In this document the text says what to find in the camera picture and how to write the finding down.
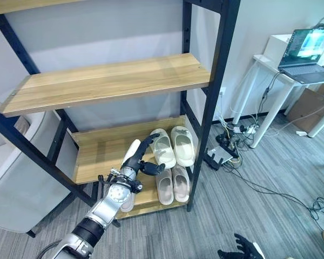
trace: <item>laptop keyboard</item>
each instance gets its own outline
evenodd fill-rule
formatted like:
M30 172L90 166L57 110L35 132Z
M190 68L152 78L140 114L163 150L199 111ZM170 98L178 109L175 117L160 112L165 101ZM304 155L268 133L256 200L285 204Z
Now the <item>laptop keyboard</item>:
M296 74L310 74L310 73L324 72L324 67L318 65L295 66L295 67L284 67L283 70L293 76Z

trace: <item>robotic arm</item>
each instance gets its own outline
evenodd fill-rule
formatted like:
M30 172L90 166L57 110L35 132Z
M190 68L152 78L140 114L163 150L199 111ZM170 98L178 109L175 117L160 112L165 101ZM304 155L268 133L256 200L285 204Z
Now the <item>robotic arm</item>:
M138 171L148 175L161 173L165 165L159 166L141 160L153 139L159 134L147 137L143 142L135 140L127 151L120 171L111 169L106 181L111 186L105 198L100 199L75 227L67 234L56 248L50 259L85 259L93 253L93 249L109 225L114 220L121 205L130 197L131 192L139 193L143 185L136 180Z

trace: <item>white wall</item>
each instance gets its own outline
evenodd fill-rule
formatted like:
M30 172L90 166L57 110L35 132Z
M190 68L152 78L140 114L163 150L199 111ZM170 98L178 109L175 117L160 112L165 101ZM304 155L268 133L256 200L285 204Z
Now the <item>white wall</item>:
M324 16L324 0L241 0L237 24L234 31L231 50L222 83L226 87L223 97L223 115L234 116L230 110L236 108L238 87L242 77L253 64L252 56L261 54L267 44L269 35L288 34L294 29L309 28ZM212 56L217 36L219 15L197 6L193 7L191 25L191 52L204 67L211 69ZM271 80L271 76L260 74L255 91L251 94L243 115L255 112L255 104L260 101L262 93ZM270 92L264 111L269 111L281 84L276 83ZM198 106L203 102L193 102Z
M28 72L0 32L0 101L21 82ZM0 145L5 144L0 135Z
M181 53L182 0L90 0L6 16L41 72ZM178 115L179 98L162 94L66 111L88 130Z

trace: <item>laptop screen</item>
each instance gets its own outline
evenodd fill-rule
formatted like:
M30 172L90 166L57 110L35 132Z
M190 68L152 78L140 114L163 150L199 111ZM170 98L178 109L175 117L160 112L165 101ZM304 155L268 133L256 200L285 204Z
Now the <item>laptop screen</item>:
M279 67L316 64L324 52L324 29L295 30Z

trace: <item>black robotic glove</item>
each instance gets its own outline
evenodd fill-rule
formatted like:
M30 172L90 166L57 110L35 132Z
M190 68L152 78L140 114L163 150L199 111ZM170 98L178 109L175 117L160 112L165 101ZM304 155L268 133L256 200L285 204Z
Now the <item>black robotic glove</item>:
M237 248L245 254L244 259L263 259L253 243L239 234L234 234L234 236L237 238L236 243L239 244Z
M263 259L261 254L254 247L253 243L239 234L234 234L234 236L237 238L237 248L243 253L227 253L222 250L218 250L217 253L221 259Z
M142 160L143 155L145 154L146 149L149 144L153 143L153 139L159 137L159 133L152 134L144 139L133 156L128 158L122 165L122 167L128 166L131 167L136 173L141 170L144 174L147 175L158 175L160 174L164 168L165 164L155 165L154 163L145 162Z

